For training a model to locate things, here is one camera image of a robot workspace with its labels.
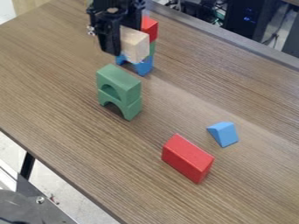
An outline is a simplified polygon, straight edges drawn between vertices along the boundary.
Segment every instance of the red rectangular block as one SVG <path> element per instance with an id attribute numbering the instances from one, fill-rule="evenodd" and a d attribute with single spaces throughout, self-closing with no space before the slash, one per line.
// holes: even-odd
<path id="1" fill-rule="evenodd" d="M 162 160 L 198 184 L 210 171 L 214 157 L 175 134 L 164 145 Z"/>
<path id="2" fill-rule="evenodd" d="M 142 32 L 149 34 L 149 42 L 153 42 L 157 38 L 158 22 L 148 16 L 143 16 Z"/>

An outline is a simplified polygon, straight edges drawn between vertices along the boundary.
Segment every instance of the toy block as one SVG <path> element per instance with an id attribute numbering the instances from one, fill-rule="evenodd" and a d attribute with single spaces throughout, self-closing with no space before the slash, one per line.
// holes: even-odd
<path id="1" fill-rule="evenodd" d="M 98 100 L 101 106 L 116 105 L 124 118 L 131 121 L 142 109 L 141 82 L 114 65 L 107 65 L 96 73 Z"/>
<path id="2" fill-rule="evenodd" d="M 222 148 L 239 141 L 233 122 L 219 122 L 207 127 L 207 130 Z"/>
<path id="3" fill-rule="evenodd" d="M 115 57 L 115 63 L 118 66 L 123 65 L 125 62 L 127 62 L 127 58 L 125 55 L 121 54 L 120 56 Z M 147 75 L 151 69 L 153 68 L 154 58 L 152 56 L 147 57 L 140 63 L 131 63 L 135 69 L 135 71 L 141 75 L 145 76 Z"/>
<path id="4" fill-rule="evenodd" d="M 153 42 L 157 38 L 158 22 L 148 16 L 143 16 L 142 31 L 149 34 L 149 42 Z"/>
<path id="5" fill-rule="evenodd" d="M 122 54 L 130 62 L 139 63 L 150 55 L 150 35 L 121 26 Z"/>
<path id="6" fill-rule="evenodd" d="M 198 184 L 210 171 L 214 157 L 175 134 L 164 145 L 162 160 Z"/>
<path id="7" fill-rule="evenodd" d="M 156 52 L 156 41 L 153 41 L 149 44 L 149 56 L 154 56 Z"/>

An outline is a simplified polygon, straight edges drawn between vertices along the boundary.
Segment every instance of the wooden table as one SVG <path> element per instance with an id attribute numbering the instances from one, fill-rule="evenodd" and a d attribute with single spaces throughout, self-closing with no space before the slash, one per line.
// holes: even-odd
<path id="1" fill-rule="evenodd" d="M 54 1 L 0 27 L 5 133 L 121 222 L 298 223 L 297 59 L 151 13 L 155 69 L 135 75 L 143 112 L 126 122 L 98 105 L 95 71 L 114 58 L 86 35 L 84 10 Z M 220 149 L 205 130 L 219 121 L 236 123 L 239 143 Z M 216 157 L 200 185 L 160 159 L 176 132 Z"/>

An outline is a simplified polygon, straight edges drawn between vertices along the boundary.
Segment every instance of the beige block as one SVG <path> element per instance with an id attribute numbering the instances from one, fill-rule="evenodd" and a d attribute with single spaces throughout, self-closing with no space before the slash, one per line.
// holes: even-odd
<path id="1" fill-rule="evenodd" d="M 121 26 L 122 53 L 128 61 L 139 63 L 150 55 L 150 35 Z"/>

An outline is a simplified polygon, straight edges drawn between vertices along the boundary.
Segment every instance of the green block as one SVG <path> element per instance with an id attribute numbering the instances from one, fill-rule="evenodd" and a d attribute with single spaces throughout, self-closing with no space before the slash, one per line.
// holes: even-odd
<path id="1" fill-rule="evenodd" d="M 156 41 L 153 41 L 149 44 L 149 56 L 153 56 L 156 52 Z"/>
<path id="2" fill-rule="evenodd" d="M 98 70 L 96 78 L 101 106 L 112 102 L 128 121 L 142 110 L 142 88 L 137 78 L 111 64 Z"/>

